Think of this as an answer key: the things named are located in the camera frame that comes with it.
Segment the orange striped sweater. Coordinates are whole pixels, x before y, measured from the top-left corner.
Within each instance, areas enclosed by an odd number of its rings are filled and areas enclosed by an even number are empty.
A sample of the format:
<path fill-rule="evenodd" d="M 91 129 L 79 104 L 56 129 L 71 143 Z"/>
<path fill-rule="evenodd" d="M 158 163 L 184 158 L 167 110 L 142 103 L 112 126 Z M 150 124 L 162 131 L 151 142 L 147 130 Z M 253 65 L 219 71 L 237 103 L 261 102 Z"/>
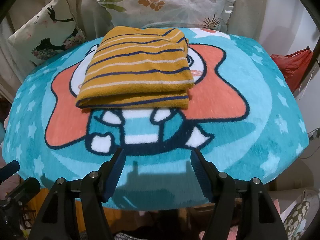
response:
<path fill-rule="evenodd" d="M 177 28 L 113 28 L 85 71 L 76 106 L 187 109 L 195 83 L 188 48 Z"/>

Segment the spotted fabric bag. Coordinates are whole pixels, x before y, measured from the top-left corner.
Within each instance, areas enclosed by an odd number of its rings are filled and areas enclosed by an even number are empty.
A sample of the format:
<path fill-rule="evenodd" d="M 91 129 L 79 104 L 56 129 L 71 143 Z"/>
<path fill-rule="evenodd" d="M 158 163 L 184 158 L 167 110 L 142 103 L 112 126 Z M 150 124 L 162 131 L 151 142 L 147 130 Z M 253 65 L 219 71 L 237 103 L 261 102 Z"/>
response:
<path fill-rule="evenodd" d="M 284 228 L 288 240 L 299 240 L 306 226 L 306 215 L 310 208 L 310 202 L 304 200 L 295 205 L 293 210 L 284 221 Z"/>

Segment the turquoise star cartoon blanket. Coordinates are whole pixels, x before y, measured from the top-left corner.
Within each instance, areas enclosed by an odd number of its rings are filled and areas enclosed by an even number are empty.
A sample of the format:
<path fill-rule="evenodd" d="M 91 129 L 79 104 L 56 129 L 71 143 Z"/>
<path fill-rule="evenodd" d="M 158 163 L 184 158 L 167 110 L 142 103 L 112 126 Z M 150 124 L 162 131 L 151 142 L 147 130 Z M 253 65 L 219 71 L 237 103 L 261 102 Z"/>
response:
<path fill-rule="evenodd" d="M 198 148 L 235 179 L 268 183 L 308 146 L 302 114 L 277 65 L 251 38 L 183 28 L 195 85 L 187 110 L 94 109 L 75 98 L 100 38 L 38 66 L 18 89 L 2 156 L 20 164 L 23 179 L 51 188 L 57 178 L 81 179 L 126 155 L 106 206 L 165 210 L 206 200 L 190 164 Z"/>

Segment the red plastic bag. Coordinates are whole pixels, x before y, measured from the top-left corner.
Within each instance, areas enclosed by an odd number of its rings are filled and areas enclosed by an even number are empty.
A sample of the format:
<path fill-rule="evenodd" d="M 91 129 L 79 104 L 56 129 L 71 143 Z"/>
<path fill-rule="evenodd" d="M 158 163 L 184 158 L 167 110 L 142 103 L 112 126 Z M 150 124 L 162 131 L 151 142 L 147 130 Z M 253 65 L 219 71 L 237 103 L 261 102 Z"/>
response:
<path fill-rule="evenodd" d="M 280 69 L 292 93 L 302 83 L 303 76 L 311 62 L 312 56 L 313 52 L 309 47 L 289 55 L 271 55 L 271 59 Z"/>

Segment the white pillow with lady print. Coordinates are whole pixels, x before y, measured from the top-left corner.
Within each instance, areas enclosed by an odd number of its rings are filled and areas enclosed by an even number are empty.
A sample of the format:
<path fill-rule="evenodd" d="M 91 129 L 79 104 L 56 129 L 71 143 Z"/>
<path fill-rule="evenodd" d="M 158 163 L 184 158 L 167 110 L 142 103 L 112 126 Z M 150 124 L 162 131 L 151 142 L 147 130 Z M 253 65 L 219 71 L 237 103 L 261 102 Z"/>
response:
<path fill-rule="evenodd" d="M 52 0 L 8 38 L 10 45 L 37 66 L 85 41 L 67 0 Z"/>

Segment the white floral ruffled pillow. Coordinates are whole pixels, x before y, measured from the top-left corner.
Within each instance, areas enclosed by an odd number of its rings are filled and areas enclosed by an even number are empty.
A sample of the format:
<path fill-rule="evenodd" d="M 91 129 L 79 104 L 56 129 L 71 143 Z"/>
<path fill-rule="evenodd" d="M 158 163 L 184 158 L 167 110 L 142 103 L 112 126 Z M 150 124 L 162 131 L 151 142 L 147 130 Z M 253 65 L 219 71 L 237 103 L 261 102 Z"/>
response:
<path fill-rule="evenodd" d="M 205 28 L 225 32 L 235 0 L 96 0 L 114 27 Z"/>

